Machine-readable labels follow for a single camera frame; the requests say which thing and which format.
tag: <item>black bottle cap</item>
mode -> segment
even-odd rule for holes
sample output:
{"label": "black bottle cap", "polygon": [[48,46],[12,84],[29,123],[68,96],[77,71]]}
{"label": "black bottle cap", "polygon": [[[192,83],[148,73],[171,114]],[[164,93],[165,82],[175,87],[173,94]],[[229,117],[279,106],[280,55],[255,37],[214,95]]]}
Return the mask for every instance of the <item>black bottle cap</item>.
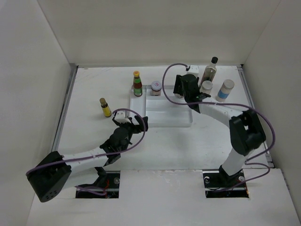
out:
{"label": "black bottle cap", "polygon": [[218,58],[216,56],[214,56],[211,60],[211,63],[216,64],[218,61]]}

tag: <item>white table surface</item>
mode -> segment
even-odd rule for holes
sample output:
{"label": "white table surface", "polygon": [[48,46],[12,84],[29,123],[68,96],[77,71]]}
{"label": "white table surface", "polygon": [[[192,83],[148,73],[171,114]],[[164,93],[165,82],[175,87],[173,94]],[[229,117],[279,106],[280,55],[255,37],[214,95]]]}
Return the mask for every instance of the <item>white table surface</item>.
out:
{"label": "white table surface", "polygon": [[281,170],[247,187],[250,198],[208,199],[200,170],[125,170],[118,199],[74,199],[75,188],[46,203],[35,196],[27,226],[300,226]]}
{"label": "white table surface", "polygon": [[[205,65],[199,66],[200,74],[204,68]],[[166,66],[79,68],[58,146],[59,153],[79,153],[102,144],[117,127],[111,118],[104,117],[99,99],[104,97],[112,111],[117,108],[128,108],[133,71],[140,71],[142,83],[148,85],[154,80],[162,80],[165,69]],[[166,85],[174,85],[177,74],[185,74],[185,68],[183,66],[171,68],[166,77]],[[235,66],[217,67],[211,95],[216,96],[225,79],[235,82],[235,87],[226,102],[248,105]],[[140,137],[140,134],[134,135],[132,142],[136,143]],[[213,118],[193,111],[193,123],[190,128],[151,128],[139,146],[122,154],[118,161],[105,169],[217,169],[226,160],[230,150],[229,129]],[[263,145],[254,154],[262,150]],[[254,162],[267,164],[264,155]]]}

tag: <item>gold bottle cap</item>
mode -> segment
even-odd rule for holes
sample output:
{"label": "gold bottle cap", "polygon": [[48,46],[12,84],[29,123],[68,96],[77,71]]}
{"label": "gold bottle cap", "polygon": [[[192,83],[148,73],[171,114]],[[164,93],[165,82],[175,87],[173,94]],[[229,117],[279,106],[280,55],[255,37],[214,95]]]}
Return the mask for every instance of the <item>gold bottle cap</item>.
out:
{"label": "gold bottle cap", "polygon": [[139,75],[140,75],[140,73],[139,73],[139,71],[134,71],[134,77],[139,77]]}
{"label": "gold bottle cap", "polygon": [[100,98],[100,104],[101,105],[105,105],[105,104],[107,104],[107,102],[105,101],[105,99],[104,98]]}

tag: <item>screw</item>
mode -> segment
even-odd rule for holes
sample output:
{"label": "screw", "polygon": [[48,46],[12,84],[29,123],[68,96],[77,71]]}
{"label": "screw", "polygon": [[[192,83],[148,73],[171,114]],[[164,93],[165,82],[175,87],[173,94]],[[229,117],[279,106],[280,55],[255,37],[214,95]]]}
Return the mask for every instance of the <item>screw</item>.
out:
{"label": "screw", "polygon": [[210,177],[204,177],[204,182],[205,182],[205,184],[209,184],[210,183]]}
{"label": "screw", "polygon": [[244,181],[244,180],[246,180],[243,176],[240,176],[239,178],[238,178],[238,180],[239,181]]}
{"label": "screw", "polygon": [[114,184],[119,184],[120,183],[120,179],[119,178],[114,178]]}

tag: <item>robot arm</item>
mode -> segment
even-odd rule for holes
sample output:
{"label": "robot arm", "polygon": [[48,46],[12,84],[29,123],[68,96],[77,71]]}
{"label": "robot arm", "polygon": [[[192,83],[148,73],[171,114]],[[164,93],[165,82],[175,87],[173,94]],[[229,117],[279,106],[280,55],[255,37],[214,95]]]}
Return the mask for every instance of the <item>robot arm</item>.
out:
{"label": "robot arm", "polygon": [[[126,118],[125,113],[117,113],[113,122],[118,126],[114,133],[99,147],[78,154],[61,155],[51,152],[37,166],[53,164],[30,172],[27,179],[32,185],[41,202],[47,202],[57,196],[62,189],[78,185],[97,186],[106,179],[103,166],[110,165],[120,158],[120,153],[127,149],[133,134],[143,132],[143,122],[135,116],[138,125],[132,123],[132,118]],[[148,117],[143,118],[148,130]]]}
{"label": "robot arm", "polygon": [[[202,101],[217,103],[210,95],[200,93],[198,77],[193,74],[177,75],[174,93],[184,96],[187,103]],[[231,181],[242,170],[248,155],[266,139],[257,114],[252,110],[239,111],[214,104],[194,104],[189,107],[220,121],[230,129],[232,150],[227,160],[220,166],[219,173],[223,181]]]}

